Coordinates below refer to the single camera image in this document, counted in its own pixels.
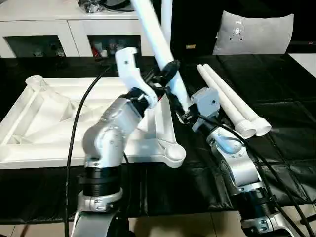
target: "white countertop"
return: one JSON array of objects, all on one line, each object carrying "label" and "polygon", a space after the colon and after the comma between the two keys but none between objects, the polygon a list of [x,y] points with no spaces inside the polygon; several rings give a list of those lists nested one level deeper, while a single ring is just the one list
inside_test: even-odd
[{"label": "white countertop", "polygon": [[29,20],[126,20],[136,12],[85,13],[76,0],[7,0],[0,4],[0,21]]}]

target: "cable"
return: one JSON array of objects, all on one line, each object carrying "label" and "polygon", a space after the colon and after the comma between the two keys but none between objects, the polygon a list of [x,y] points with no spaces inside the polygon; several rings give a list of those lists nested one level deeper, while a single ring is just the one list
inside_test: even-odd
[{"label": "cable", "polygon": [[128,197],[128,203],[127,203],[127,207],[126,207],[126,217],[128,215],[128,211],[129,211],[129,207],[130,207],[130,203],[131,203],[131,200],[132,200],[132,180],[131,180],[131,173],[130,173],[130,163],[128,161],[128,158],[124,152],[124,159],[125,159],[125,162],[126,162],[126,165],[127,165],[127,177],[129,179],[129,187],[128,187],[128,192],[129,192],[129,197]]},{"label": "cable", "polygon": [[100,80],[100,78],[106,73],[111,66],[107,67],[106,70],[104,70],[100,75],[98,75],[94,81],[91,83],[87,91],[84,93],[82,99],[80,100],[75,120],[74,120],[74,125],[73,125],[73,130],[71,132],[71,138],[70,138],[70,144],[69,144],[69,151],[68,151],[68,158],[67,158],[67,170],[66,170],[66,181],[65,181],[65,215],[64,215],[64,231],[65,231],[65,237],[69,237],[69,220],[68,220],[68,199],[69,199],[69,178],[70,178],[70,164],[71,164],[71,156],[73,153],[73,148],[74,148],[74,142],[75,142],[75,134],[76,134],[76,127],[77,123],[79,120],[79,115],[80,111],[83,107],[84,101],[86,100],[88,94],[92,90],[92,88],[96,85],[96,83]]},{"label": "cable", "polygon": [[294,224],[294,222],[289,218],[289,216],[283,211],[283,209],[279,206],[279,204],[277,203],[276,199],[274,198],[274,195],[272,194],[272,191],[270,189],[270,186],[268,184],[266,175],[261,167],[261,165],[259,164],[259,159],[262,160],[262,162],[265,164],[265,166],[270,170],[270,172],[275,176],[275,178],[277,179],[277,181],[279,183],[282,184],[283,188],[285,189],[286,194],[288,195],[288,197],[290,198],[291,202],[293,203],[293,205],[295,206],[297,212],[299,213],[300,217],[302,218],[303,222],[306,225],[306,229],[308,230],[308,233],[310,235],[310,237],[315,237],[315,234],[309,224],[309,222],[307,221],[305,215],[303,214],[301,208],[299,207],[299,205],[297,204],[297,202],[294,200],[293,195],[291,194],[291,192],[289,191],[289,189],[287,188],[287,186],[284,184],[284,182],[281,180],[281,178],[279,177],[279,175],[275,172],[275,170],[270,166],[270,164],[267,162],[267,160],[260,155],[254,148],[252,148],[248,142],[242,137],[240,136],[238,133],[236,133],[235,131],[233,131],[232,129],[230,129],[229,127],[226,127],[220,123],[217,123],[215,121],[211,121],[210,119],[208,119],[207,117],[199,114],[198,115],[199,118],[205,120],[206,122],[208,122],[211,125],[215,125],[218,127],[221,127],[223,129],[225,129],[226,131],[230,132],[231,134],[233,134],[234,136],[236,136],[239,140],[241,140],[243,142],[243,144],[251,151],[251,153],[253,154],[256,162],[258,163],[258,172],[266,186],[266,189],[269,193],[269,196],[271,198],[272,201],[274,201],[276,208],[282,213],[282,215],[284,215],[285,219],[287,221],[289,221],[290,225],[293,226],[293,228],[299,233],[300,236],[304,236],[304,234],[299,230],[299,228],[297,227],[297,225]]},{"label": "cable", "polygon": [[130,5],[130,0],[125,0],[121,3],[115,4],[115,5],[107,5],[107,0],[101,0],[100,5],[104,6],[107,10],[111,11],[120,11],[120,12],[131,12],[134,10],[124,10],[122,8],[125,8]]}]

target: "gray cushion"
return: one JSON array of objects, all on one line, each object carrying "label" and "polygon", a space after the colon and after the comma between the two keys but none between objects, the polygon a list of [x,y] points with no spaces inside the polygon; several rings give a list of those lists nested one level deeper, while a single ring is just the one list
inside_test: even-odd
[{"label": "gray cushion", "polygon": [[293,32],[294,14],[246,18],[224,11],[213,54],[283,54]]}]

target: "black padded mat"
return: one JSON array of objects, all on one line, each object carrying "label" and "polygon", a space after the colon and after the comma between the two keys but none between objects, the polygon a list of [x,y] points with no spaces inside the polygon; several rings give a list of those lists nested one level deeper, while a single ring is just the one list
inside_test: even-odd
[{"label": "black padded mat", "polygon": [[[0,59],[1,119],[25,88],[31,75],[43,77],[94,77],[113,59],[94,58]],[[142,72],[150,70],[152,57],[140,57]],[[189,94],[206,86],[196,70],[208,63],[242,98],[273,126],[263,137],[248,141],[261,152],[300,204],[316,201],[316,78],[288,55],[234,55],[191,58],[181,65]],[[117,76],[115,66],[106,76]],[[230,210],[232,205],[220,170],[212,161],[208,144],[200,134],[182,125],[173,114],[176,139],[187,152],[180,168],[163,163],[133,164],[131,180],[123,165],[123,204],[129,183],[132,197],[129,216],[198,213]],[[287,195],[267,173],[281,205],[290,205]],[[78,176],[71,172],[70,213],[77,207]],[[38,168],[0,170],[0,224],[61,222],[64,205],[65,169]]]}]

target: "white cylindrical part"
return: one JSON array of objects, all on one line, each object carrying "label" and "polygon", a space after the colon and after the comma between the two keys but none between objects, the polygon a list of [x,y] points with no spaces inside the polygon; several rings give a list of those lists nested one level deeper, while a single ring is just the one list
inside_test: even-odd
[{"label": "white cylindrical part", "polygon": [[[169,45],[163,36],[153,5],[150,0],[131,0],[131,2],[142,22],[146,36],[152,46],[155,59],[162,70],[174,59]],[[179,72],[168,83],[168,86],[171,88],[171,92],[178,97],[184,111],[187,111],[192,102],[189,99]]]},{"label": "white cylindrical part", "polygon": [[203,66],[207,73],[213,78],[215,83],[221,88],[221,90],[226,94],[229,100],[235,105],[235,107],[241,112],[245,119],[249,120],[256,129],[256,135],[262,136],[268,133],[271,130],[271,125],[262,117],[259,117],[253,110],[250,108],[243,99],[234,92],[233,89],[227,85],[226,82],[208,65],[204,64]]},{"label": "white cylindrical part", "polygon": [[220,100],[219,103],[222,106],[225,113],[227,114],[227,116],[230,118],[230,120],[234,124],[235,130],[239,134],[241,134],[244,138],[252,137],[256,133],[256,130],[254,129],[251,122],[249,122],[242,116],[242,114],[232,104],[232,102],[228,99],[228,97],[224,94],[221,88],[215,83],[215,81],[207,73],[207,71],[201,64],[197,66],[197,70],[203,77],[206,84],[209,87],[212,87],[218,91],[219,100]]},{"label": "white cylindrical part", "polygon": [[161,1],[161,28],[169,46],[171,42],[172,2],[173,0]]}]

